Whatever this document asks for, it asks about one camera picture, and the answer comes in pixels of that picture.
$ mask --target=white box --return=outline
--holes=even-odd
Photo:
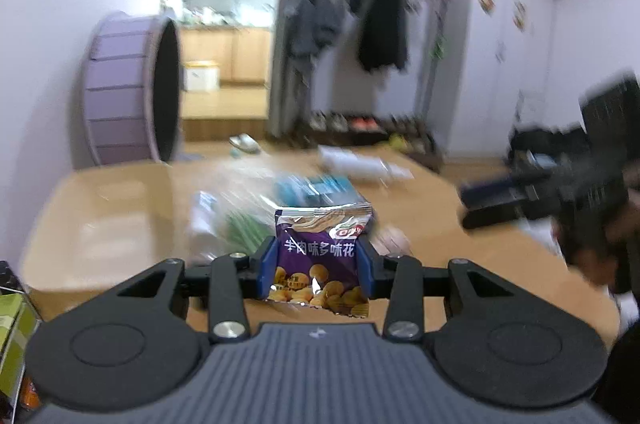
[[[220,87],[220,67],[215,61],[190,61],[184,64],[187,92],[209,92]]]

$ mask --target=kitchen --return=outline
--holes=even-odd
[[[261,136],[278,0],[183,0],[186,140]]]

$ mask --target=wooden table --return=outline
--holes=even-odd
[[[427,266],[446,266],[469,258],[505,279],[592,325],[607,346],[618,333],[618,311],[602,292],[539,243],[513,227],[466,234],[459,226],[456,190],[439,176],[389,149],[372,149],[389,162],[410,168],[414,180],[357,184],[372,202],[380,226],[399,227],[414,256]],[[283,152],[163,165],[141,163],[94,168],[71,175],[44,209],[24,260],[22,277],[44,317],[56,314],[151,266],[174,256],[188,258],[185,229],[193,194],[231,191],[233,182],[257,183],[260,174],[316,174],[314,152]],[[369,320],[382,327],[386,300],[370,303]],[[287,304],[249,300],[252,329],[261,322],[361,322]],[[425,298],[427,330],[444,323],[442,300]],[[188,322],[206,329],[206,315],[192,309]]]

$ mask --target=plastic bag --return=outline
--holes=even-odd
[[[280,178],[276,188],[282,207],[325,208],[365,202],[347,177],[289,175]]]
[[[275,235],[277,173],[246,162],[223,162],[207,191],[194,195],[188,227],[190,261],[207,264],[232,252],[253,254]]]
[[[278,210],[278,266],[269,299],[366,317],[355,243],[371,215],[368,202]]]

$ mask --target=wooden cabinet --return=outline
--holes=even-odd
[[[182,60],[215,61],[225,83],[264,84],[271,68],[271,32],[263,28],[182,29]]]
[[[266,83],[271,65],[271,32],[246,28],[236,33],[233,80],[239,83]]]

